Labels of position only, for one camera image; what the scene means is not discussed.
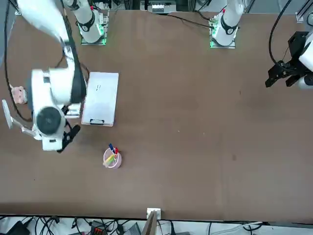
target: white paper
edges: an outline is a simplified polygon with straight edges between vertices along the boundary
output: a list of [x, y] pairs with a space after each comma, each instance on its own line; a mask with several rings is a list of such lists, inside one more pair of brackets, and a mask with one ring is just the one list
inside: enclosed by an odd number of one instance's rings
[[113, 126], [117, 85], [118, 73], [90, 73], [82, 124]]

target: pink cup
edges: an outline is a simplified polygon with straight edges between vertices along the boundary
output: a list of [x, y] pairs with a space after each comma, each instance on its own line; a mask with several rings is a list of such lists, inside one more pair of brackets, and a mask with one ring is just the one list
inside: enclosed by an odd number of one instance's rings
[[114, 159], [113, 162], [111, 162], [110, 164], [104, 164], [104, 161], [106, 159], [108, 159], [111, 155], [112, 155], [112, 151], [110, 150], [110, 148], [108, 148], [104, 154], [103, 154], [103, 165], [106, 167], [106, 168], [111, 168], [111, 169], [118, 169], [121, 164], [122, 164], [122, 156], [120, 153], [117, 153], [117, 157], [116, 159]]

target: brown table surface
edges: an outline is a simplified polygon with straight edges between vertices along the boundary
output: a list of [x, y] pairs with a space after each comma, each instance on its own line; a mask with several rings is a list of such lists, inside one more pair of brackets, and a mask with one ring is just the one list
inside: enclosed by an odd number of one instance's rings
[[[167, 219], [312, 222], [313, 93], [264, 85], [276, 17], [243, 15], [236, 49], [209, 49], [206, 28], [143, 11], [111, 12], [105, 47], [80, 46], [73, 27], [81, 62], [120, 74], [114, 127], [82, 126], [57, 154], [0, 115], [0, 212], [144, 218], [152, 207]], [[277, 60], [297, 29], [294, 16], [282, 17]], [[11, 83], [24, 86], [31, 69], [61, 54], [17, 17]], [[8, 98], [4, 79], [0, 91]], [[110, 142], [123, 156], [118, 170], [102, 166]]]

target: white bracket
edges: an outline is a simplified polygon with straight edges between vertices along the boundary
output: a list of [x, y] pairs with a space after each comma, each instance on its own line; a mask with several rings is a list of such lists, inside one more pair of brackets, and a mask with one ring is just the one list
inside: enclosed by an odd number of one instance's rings
[[150, 215], [151, 212], [156, 211], [157, 214], [157, 219], [160, 220], [161, 219], [161, 209], [160, 208], [147, 208], [147, 219]]

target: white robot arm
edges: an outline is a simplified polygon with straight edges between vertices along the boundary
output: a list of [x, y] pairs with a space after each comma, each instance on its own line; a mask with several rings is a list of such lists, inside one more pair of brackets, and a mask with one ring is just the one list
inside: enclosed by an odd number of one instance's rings
[[82, 37], [87, 43], [95, 43], [105, 36], [103, 14], [90, 7], [88, 0], [64, 0], [64, 3], [74, 13]]
[[215, 17], [218, 20], [218, 25], [212, 38], [219, 45], [225, 47], [233, 42], [243, 12], [243, 0], [227, 0], [226, 7]]
[[[86, 96], [83, 77], [75, 43], [64, 19], [53, 0], [18, 0], [23, 17], [37, 29], [54, 37], [63, 47], [67, 68], [36, 69], [28, 83], [27, 100], [32, 111], [32, 130], [22, 128], [37, 140], [42, 140], [43, 150], [62, 152], [79, 132], [80, 127], [70, 126], [65, 118], [66, 107], [80, 103]], [[9, 127], [21, 124], [11, 118], [6, 102], [2, 105]]]

